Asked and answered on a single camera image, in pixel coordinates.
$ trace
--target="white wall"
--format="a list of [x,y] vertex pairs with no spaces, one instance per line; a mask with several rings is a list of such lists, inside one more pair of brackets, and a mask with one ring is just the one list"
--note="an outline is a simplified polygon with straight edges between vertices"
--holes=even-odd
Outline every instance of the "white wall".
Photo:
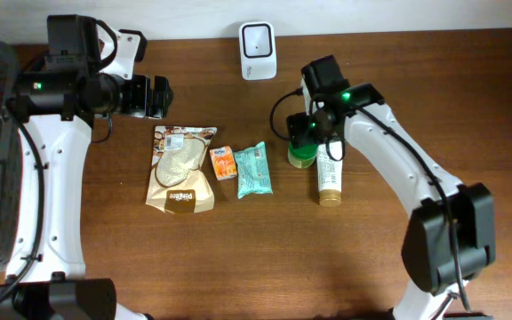
[[278,36],[512,27],[512,0],[0,0],[0,39],[46,43],[46,16],[67,13],[149,39],[232,37],[248,20]]

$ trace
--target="teal packet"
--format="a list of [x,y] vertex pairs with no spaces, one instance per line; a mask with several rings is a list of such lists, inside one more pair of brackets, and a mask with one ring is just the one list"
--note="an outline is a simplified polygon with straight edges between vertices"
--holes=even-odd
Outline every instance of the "teal packet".
[[264,141],[256,147],[247,148],[234,153],[238,166],[238,199],[254,194],[273,194],[266,146]]

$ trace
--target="green can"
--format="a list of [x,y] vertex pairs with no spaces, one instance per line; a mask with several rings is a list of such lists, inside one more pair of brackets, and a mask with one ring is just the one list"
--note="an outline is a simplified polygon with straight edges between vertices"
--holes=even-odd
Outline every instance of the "green can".
[[290,143],[288,161],[296,168],[307,168],[314,163],[317,156],[317,145],[294,148]]

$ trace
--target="wooden tabletop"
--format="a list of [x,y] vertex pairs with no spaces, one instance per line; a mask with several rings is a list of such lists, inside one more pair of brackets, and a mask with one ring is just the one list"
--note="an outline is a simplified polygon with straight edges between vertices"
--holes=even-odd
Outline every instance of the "wooden tabletop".
[[[166,76],[175,100],[162,121],[115,116],[111,139],[88,150],[87,277],[111,278],[119,302],[157,319],[349,316],[397,304],[408,281],[407,220],[393,191],[349,148],[341,206],[319,206],[316,167],[292,167],[268,126],[301,67],[333,53],[352,84],[375,85],[443,168],[494,194],[498,260],[468,296],[474,310],[512,319],[512,29],[279,37],[276,47],[277,76],[246,82],[237,39],[149,43],[135,73]],[[19,48],[21,60],[40,50]],[[303,109],[302,98],[288,99],[276,125],[284,130]],[[274,195],[239,200],[237,180],[216,181],[205,159],[213,210],[171,215],[145,205],[158,124],[216,126],[214,148],[265,141]],[[106,132],[96,127],[94,137]]]

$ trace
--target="orange packet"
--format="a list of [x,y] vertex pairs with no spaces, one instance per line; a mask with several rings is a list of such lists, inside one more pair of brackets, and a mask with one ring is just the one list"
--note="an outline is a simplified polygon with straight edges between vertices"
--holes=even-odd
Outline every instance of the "orange packet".
[[210,154],[212,168],[214,168],[217,180],[230,179],[238,175],[235,158],[229,146],[213,149]]

